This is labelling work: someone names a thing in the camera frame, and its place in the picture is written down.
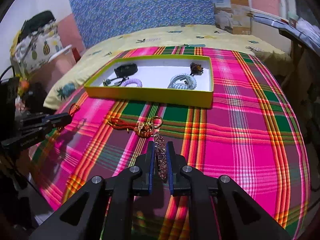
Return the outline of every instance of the yellow-green box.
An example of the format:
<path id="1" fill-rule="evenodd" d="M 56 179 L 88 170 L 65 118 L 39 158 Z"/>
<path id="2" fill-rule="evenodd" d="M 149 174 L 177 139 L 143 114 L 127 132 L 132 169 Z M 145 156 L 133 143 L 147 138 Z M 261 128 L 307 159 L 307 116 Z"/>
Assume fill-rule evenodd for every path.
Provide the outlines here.
<path id="1" fill-rule="evenodd" d="M 197 80 L 195 90 L 164 88 L 170 78 L 177 73 L 190 73 L 192 62 L 201 64 L 202 75 L 194 76 Z M 104 79 L 115 77 L 114 69 L 120 65 L 135 63 L 138 72 L 129 78 L 139 78 L 142 87 L 103 86 Z M 116 58 L 93 75 L 84 87 L 89 97 L 114 98 L 138 101 L 159 102 L 185 106 L 210 108 L 213 95 L 213 75 L 210 57 L 195 55 L 151 55 L 129 58 Z"/>

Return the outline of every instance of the purple spiral hair tie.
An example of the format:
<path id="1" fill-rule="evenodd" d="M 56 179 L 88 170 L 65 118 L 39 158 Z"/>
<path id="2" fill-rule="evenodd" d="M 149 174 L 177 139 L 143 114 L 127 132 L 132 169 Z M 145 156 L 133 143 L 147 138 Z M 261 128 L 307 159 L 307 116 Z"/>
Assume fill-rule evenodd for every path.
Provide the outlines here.
<path id="1" fill-rule="evenodd" d="M 137 78 L 129 78 L 126 81 L 122 82 L 120 87 L 126 87 L 129 84 L 137 84 L 137 87 L 141 88 L 142 87 L 142 82 L 140 79 Z"/>

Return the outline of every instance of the gold ring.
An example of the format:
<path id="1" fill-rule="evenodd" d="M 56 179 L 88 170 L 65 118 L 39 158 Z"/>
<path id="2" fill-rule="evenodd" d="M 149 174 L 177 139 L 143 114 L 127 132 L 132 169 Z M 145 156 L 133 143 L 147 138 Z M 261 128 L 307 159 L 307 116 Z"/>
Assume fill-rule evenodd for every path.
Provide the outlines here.
<path id="1" fill-rule="evenodd" d="M 158 125 L 158 126 L 154 126 L 154 124 L 153 124 L 153 120 L 154 119 L 160 119 L 161 120 L 161 123 Z M 162 124 L 163 124 L 163 119 L 162 119 L 162 117 L 161 116 L 154 116 L 154 117 L 151 117 L 151 119 L 150 119 L 150 122 L 152 122 L 152 126 L 153 126 L 153 128 L 154 129 L 158 129 Z"/>

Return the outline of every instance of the bed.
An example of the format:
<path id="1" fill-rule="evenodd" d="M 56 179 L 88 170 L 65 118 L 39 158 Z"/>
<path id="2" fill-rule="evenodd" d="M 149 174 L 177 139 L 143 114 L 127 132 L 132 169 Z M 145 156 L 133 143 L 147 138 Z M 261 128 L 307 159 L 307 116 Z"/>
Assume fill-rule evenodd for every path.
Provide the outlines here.
<path id="1" fill-rule="evenodd" d="M 80 110 L 61 133 L 29 151 L 31 175 L 56 210 L 95 175 L 117 175 L 146 152 L 149 139 L 113 130 L 109 117 L 145 121 L 159 115 L 159 132 L 176 153 L 205 175 L 229 175 L 295 239 L 310 195 L 308 159 L 301 132 L 280 86 L 246 48 L 283 53 L 250 35 L 231 35 L 211 25 L 162 27 L 122 35 L 89 49 L 52 88 L 45 106 Z M 212 107 L 201 109 L 151 102 L 88 97 L 82 84 L 113 57 L 154 54 L 211 58 Z M 57 96 L 72 82 L 75 91 Z M 159 183 L 151 196 L 134 202 L 133 239 L 188 239 L 187 197 L 172 197 Z"/>

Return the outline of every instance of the light blue spiral hair tie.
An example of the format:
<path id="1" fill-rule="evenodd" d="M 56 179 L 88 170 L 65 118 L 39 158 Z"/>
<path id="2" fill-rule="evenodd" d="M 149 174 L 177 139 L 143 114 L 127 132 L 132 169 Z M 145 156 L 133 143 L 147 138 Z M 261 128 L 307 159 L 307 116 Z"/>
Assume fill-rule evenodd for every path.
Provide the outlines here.
<path id="1" fill-rule="evenodd" d="M 178 80 L 185 80 L 184 83 L 176 83 Z M 197 86 L 196 79 L 186 73 L 175 75 L 171 78 L 168 88 L 194 90 Z"/>

